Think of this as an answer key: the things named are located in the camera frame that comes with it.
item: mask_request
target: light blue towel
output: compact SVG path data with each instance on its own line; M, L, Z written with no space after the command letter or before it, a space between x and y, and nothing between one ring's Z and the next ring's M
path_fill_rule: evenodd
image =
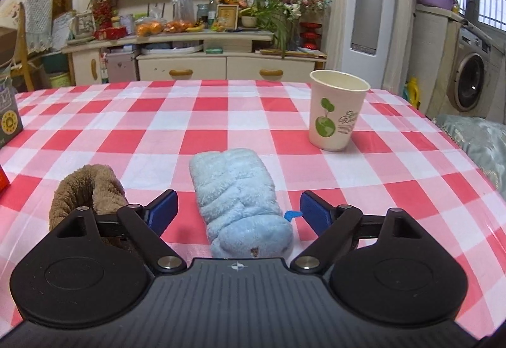
M254 151L197 154L190 161L190 174L213 258L290 254L292 225L283 218L274 182Z

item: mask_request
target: red and white tablecloth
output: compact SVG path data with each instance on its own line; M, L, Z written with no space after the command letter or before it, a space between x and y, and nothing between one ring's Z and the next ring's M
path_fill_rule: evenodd
M0 333L20 320L9 277L47 233L61 179L85 164L108 164L130 202L147 204L176 190L179 214L163 239L190 262L210 253L189 161L198 152L236 147L261 157L283 210L298 210L303 190L367 214L406 209L466 270L462 326L482 337L506 317L506 204L444 133L386 91L368 93L341 153L309 143L306 84L136 82L36 91L17 100L25 130L0 149L12 181L0 198ZM302 218L293 227L296 254L315 234Z

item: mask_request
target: paper cup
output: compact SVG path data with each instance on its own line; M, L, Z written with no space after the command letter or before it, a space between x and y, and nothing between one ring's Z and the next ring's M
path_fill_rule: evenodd
M313 71L310 76L309 140L325 151L341 151L350 142L371 86L361 78L329 69Z

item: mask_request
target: white curtain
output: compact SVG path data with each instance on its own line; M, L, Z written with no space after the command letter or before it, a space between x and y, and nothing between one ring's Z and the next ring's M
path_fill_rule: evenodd
M327 38L327 69L341 67L342 46L345 28L346 0L334 0L330 13L330 27Z
M397 0L392 41L383 81L383 89L393 94L399 94L401 82L406 80L405 60L411 52L411 28L415 6L415 0Z

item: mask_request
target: tv cabinet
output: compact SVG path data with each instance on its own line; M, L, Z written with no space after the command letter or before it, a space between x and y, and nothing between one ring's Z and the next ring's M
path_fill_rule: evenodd
M267 81L308 82L309 74L325 67L325 59L285 57L253 52L254 41L272 41L267 31L241 33L161 34L146 38L129 36L115 41L91 41L65 47L69 54L76 85L99 84L100 49L130 44L150 44L167 41L203 41L204 50L221 47L223 54L154 54L137 57L141 81L169 79L264 79Z

